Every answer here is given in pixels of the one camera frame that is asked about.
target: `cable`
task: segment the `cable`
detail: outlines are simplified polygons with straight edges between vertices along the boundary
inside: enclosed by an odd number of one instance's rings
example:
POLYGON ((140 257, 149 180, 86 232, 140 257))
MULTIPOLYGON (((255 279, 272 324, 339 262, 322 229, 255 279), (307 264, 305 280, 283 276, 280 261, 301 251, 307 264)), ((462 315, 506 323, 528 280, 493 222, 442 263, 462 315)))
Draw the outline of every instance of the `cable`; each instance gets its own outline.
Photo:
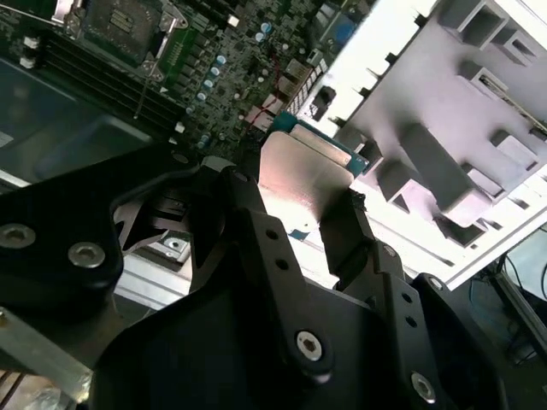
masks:
POLYGON ((0 388, 3 386, 4 383, 6 383, 6 380, 8 380, 8 377, 12 375, 12 372, 4 372, 3 375, 0 377, 0 388))
POLYGON ((17 379, 14 381, 14 383, 9 388, 8 394, 0 401, 0 410, 4 410, 6 406, 8 405, 9 401, 11 400, 11 397, 15 394, 17 389, 19 389, 19 385, 23 381, 23 378, 25 378, 26 374, 21 373, 19 376, 17 376, 17 379))
POLYGON ((6 6, 5 4, 0 3, 0 9, 6 9, 6 10, 9 10, 9 11, 13 11, 14 13, 17 13, 18 15, 24 15, 25 17, 30 17, 31 19, 41 21, 41 22, 46 23, 46 24, 51 24, 52 26, 62 27, 61 23, 58 23, 56 21, 46 20, 46 19, 43 19, 42 17, 38 17, 37 15, 31 15, 31 14, 26 13, 24 11, 21 11, 19 9, 14 9, 13 7, 6 6))
MULTIPOLYGON (((509 262, 509 264, 513 267, 513 270, 515 271, 516 280, 519 282, 521 291, 524 292, 524 287, 522 286, 521 277, 519 276, 519 273, 516 270, 515 264, 513 263, 511 258, 509 258, 507 255, 505 256, 505 261, 509 262)), ((505 269, 505 272, 507 273, 507 267, 505 266, 505 261, 503 261, 503 268, 505 269)))
POLYGON ((529 359, 532 358, 532 355, 536 353, 535 350, 531 351, 529 354, 527 354, 523 359, 520 359, 519 361, 517 361, 516 365, 517 366, 520 366, 521 364, 523 364, 524 362, 528 361, 529 359))
POLYGON ((544 294, 544 298, 547 301, 547 293, 545 292, 545 276, 547 276, 547 264, 545 264, 544 272, 541 274, 541 293, 544 294))

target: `reflective metal surface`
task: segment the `reflective metal surface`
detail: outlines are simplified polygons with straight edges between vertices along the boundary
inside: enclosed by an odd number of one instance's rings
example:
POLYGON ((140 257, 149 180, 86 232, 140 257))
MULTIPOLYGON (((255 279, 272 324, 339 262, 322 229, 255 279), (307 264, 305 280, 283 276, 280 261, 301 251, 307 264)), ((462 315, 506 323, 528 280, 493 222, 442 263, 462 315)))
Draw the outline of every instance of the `reflective metal surface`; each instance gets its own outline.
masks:
POLYGON ((91 369, 6 309, 0 320, 0 349, 77 402, 89 396, 91 369))
POLYGON ((301 331, 297 335, 297 346, 308 360, 318 361, 323 355, 321 342, 313 333, 301 331))
POLYGON ((68 259, 77 267, 99 267, 105 257, 103 248, 91 242, 76 243, 68 250, 68 259))
POLYGON ((8 249, 23 249, 36 240, 36 232, 21 224, 7 224, 0 227, 0 246, 8 249))
POLYGON ((413 372, 410 381, 412 382, 412 387, 414 387, 416 393, 418 393, 424 401, 433 404, 437 400, 433 386, 431 386, 429 380, 424 378, 421 374, 413 372))
POLYGON ((262 147, 259 188, 266 210, 287 231, 312 231, 352 182, 349 171, 284 132, 271 134, 262 147))
POLYGON ((74 0, 57 0, 55 12, 51 16, 51 21, 62 26, 65 21, 65 16, 70 13, 70 8, 73 3, 74 0))
POLYGON ((53 178, 151 142, 127 123, 2 60, 0 78, 0 168, 15 185, 53 178))

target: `black plastic part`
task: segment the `black plastic part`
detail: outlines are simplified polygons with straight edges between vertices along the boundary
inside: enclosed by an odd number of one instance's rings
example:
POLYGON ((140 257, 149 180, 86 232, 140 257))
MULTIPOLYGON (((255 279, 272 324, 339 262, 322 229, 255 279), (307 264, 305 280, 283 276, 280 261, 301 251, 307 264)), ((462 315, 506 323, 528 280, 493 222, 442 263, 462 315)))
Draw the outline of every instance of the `black plastic part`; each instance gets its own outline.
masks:
POLYGON ((312 284, 314 312, 340 356, 328 382, 295 384, 277 361, 261 295, 230 269, 234 263, 227 257, 219 266, 224 276, 110 346, 95 372, 91 409, 405 408, 392 394, 382 321, 361 303, 312 284))
POLYGON ((516 319, 536 353, 547 363, 547 328, 503 270, 489 277, 503 304, 516 319))
POLYGON ((444 391, 458 408, 509 410, 507 362, 467 307, 445 284, 436 288, 433 278, 422 273, 412 286, 421 296, 444 391))
POLYGON ((397 381, 395 391, 404 406, 444 408, 444 392, 418 292, 404 281, 395 250, 374 239, 362 199, 358 197, 357 201, 357 197, 346 192, 320 223, 328 265, 340 277, 336 289, 366 302, 385 321, 397 381), (433 402, 425 402, 416 393, 411 382, 415 372, 436 392, 433 402))
POLYGON ((185 179, 196 162, 176 161, 173 145, 157 145, 31 185, 0 197, 0 226, 22 224, 36 233, 24 249, 0 248, 0 306, 49 314, 57 319, 97 310, 121 275, 123 243, 115 223, 130 229, 139 206, 116 214, 124 202, 170 179, 185 179), (75 266, 68 250, 76 243, 99 245, 101 266, 75 266))

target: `electronic component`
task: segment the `electronic component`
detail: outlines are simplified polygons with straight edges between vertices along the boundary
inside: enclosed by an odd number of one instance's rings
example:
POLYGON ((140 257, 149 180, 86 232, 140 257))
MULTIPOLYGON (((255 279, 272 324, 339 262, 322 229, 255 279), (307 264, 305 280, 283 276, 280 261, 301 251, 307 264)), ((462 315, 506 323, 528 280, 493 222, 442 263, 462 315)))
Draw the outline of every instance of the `electronic component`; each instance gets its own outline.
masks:
POLYGON ((319 90, 310 106, 312 118, 314 120, 319 121, 323 118, 323 115, 325 115, 335 96, 336 91, 331 87, 322 87, 319 90))
POLYGON ((274 118, 272 115, 258 107, 251 108, 247 116, 244 117, 244 119, 245 121, 251 123, 252 126, 264 132, 267 131, 274 122, 274 118))
POLYGON ((190 66, 183 66, 180 72, 187 77, 191 77, 196 72, 196 70, 190 66))
POLYGON ((85 40, 138 67, 144 62, 162 18, 159 0, 93 0, 82 27, 85 40))
POLYGON ((309 71, 309 68, 294 58, 285 69, 285 73, 289 74, 292 78, 298 81, 305 79, 308 76, 309 71))
POLYGON ((339 5, 332 2, 321 5, 309 29, 310 38, 313 39, 314 47, 325 53, 329 64, 348 43, 357 24, 369 11, 365 0, 357 4, 344 0, 339 5))
POLYGON ((277 87, 279 92, 285 94, 288 97, 292 97, 297 92, 297 85, 285 76, 279 79, 277 87))
POLYGON ((268 98, 264 100, 262 106, 272 114, 279 114, 285 106, 285 103, 279 100, 275 95, 270 94, 268 98))

